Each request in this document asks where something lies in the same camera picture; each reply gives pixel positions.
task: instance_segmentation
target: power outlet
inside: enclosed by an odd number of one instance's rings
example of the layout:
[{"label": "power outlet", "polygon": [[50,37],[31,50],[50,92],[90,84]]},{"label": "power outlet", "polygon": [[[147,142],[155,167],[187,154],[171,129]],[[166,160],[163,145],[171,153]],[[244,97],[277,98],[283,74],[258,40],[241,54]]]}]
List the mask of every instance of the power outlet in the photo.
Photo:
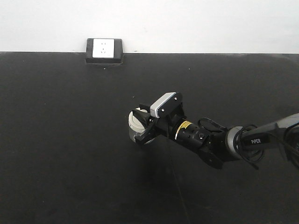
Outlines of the power outlet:
[{"label": "power outlet", "polygon": [[122,59],[123,51],[121,39],[87,39],[86,64],[116,66],[122,64]]},{"label": "power outlet", "polygon": [[94,39],[93,57],[113,58],[114,57],[114,39]]}]

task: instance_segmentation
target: black tabletop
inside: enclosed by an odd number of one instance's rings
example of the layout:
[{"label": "black tabletop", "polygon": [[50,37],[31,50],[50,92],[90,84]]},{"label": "black tabletop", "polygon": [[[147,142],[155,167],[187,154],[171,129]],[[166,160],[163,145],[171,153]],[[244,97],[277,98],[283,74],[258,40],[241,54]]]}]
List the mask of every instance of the black tabletop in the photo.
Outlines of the black tabletop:
[{"label": "black tabletop", "polygon": [[84,53],[0,53],[0,223],[299,223],[299,170],[278,149],[258,171],[216,170],[165,137],[128,137],[130,110],[169,91],[194,122],[298,113],[298,74],[299,55],[125,54],[103,68]]}]

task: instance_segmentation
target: white wall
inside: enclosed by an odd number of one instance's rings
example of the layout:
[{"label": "white wall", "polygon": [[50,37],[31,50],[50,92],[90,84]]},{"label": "white wall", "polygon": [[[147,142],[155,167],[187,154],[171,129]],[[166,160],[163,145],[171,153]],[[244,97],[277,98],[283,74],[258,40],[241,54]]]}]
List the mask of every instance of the white wall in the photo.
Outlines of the white wall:
[{"label": "white wall", "polygon": [[0,51],[299,53],[299,0],[0,0]]}]

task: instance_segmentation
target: black cable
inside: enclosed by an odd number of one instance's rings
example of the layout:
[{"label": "black cable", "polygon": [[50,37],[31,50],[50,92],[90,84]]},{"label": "black cable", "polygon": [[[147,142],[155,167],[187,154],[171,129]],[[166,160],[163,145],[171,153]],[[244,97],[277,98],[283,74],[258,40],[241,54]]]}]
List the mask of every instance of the black cable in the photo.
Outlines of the black cable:
[{"label": "black cable", "polygon": [[233,143],[234,143],[235,151],[251,166],[253,166],[255,169],[258,169],[258,166],[255,164],[263,158],[264,150],[256,150],[253,152],[244,151],[243,150],[244,146],[241,142],[242,134],[246,131],[251,130],[252,128],[257,128],[257,126],[253,124],[249,124],[242,127],[242,129],[234,136]]},{"label": "black cable", "polygon": [[170,158],[170,163],[171,163],[172,174],[173,174],[174,181],[175,181],[177,189],[178,189],[179,197],[181,199],[181,202],[182,202],[182,205],[183,205],[183,208],[184,208],[184,212],[185,212],[185,215],[186,215],[186,218],[187,218],[187,222],[188,222],[188,224],[191,224],[190,219],[189,219],[189,215],[188,215],[188,211],[187,211],[187,207],[185,205],[183,195],[182,195],[182,192],[181,192],[181,188],[179,186],[177,175],[176,175],[176,172],[175,172],[174,166],[173,166],[173,161],[172,161],[172,156],[171,156],[171,149],[170,149],[169,130],[168,129],[167,129],[166,135],[167,135],[167,138],[166,138],[167,149],[168,149],[168,152],[169,152],[169,158]]},{"label": "black cable", "polygon": [[[209,122],[210,124],[212,124],[217,129],[216,130],[208,129],[207,127],[205,127],[204,125],[201,124],[202,121]],[[197,124],[198,124],[199,127],[201,126],[201,127],[203,127],[204,129],[206,129],[210,132],[225,132],[225,131],[228,131],[227,127],[221,126],[220,124],[216,123],[215,121],[213,121],[209,118],[201,118],[201,119],[198,120]]]}]

